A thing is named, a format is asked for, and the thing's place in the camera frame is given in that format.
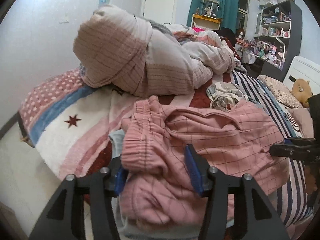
striped quilt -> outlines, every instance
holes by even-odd
[[[216,75],[189,95],[160,96],[173,106],[209,108],[206,89],[213,82],[233,82],[265,106],[285,138],[301,136],[284,106],[258,80],[233,71]],[[141,98],[113,85],[94,89],[85,85],[79,69],[68,71],[35,87],[21,104],[19,113],[26,133],[49,168],[61,180],[67,174],[85,176],[107,166],[111,160],[109,133],[130,117]],[[306,206],[303,165],[290,160],[290,179],[274,194],[274,206],[289,226],[312,214]]]

black and white striped sheet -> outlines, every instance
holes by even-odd
[[[262,82],[235,71],[231,75],[231,82],[239,85],[250,97],[266,107],[284,138],[296,137],[292,125],[284,117],[281,106]],[[290,178],[287,184],[276,192],[276,209],[286,227],[301,221],[313,212],[312,208],[306,205],[307,195],[304,193],[305,178],[302,162],[289,159],[289,166]]]

red star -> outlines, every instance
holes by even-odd
[[[75,127],[77,126],[77,121],[81,121],[81,119],[77,118],[77,114],[75,114],[74,117],[69,116],[70,120],[69,121],[65,121],[69,124],[68,129],[70,128],[71,125],[74,125]]]

beige blanket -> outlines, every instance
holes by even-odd
[[[183,25],[175,28],[190,32]],[[210,42],[196,40],[195,33],[187,36],[193,41],[180,45],[147,20],[108,5],[81,24],[73,51],[82,63],[82,79],[91,87],[113,83],[139,97],[187,95],[213,73],[234,68],[233,56],[216,33],[210,32]]]

door frame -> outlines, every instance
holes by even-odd
[[[177,2],[178,2],[178,0],[174,0],[173,11],[172,11],[172,22],[171,22],[171,24],[175,24]],[[143,17],[143,12],[144,12],[144,9],[145,9],[145,5],[146,5],[146,1],[145,1],[145,0],[142,0],[141,11],[140,11],[140,16],[141,16],[141,17]]]

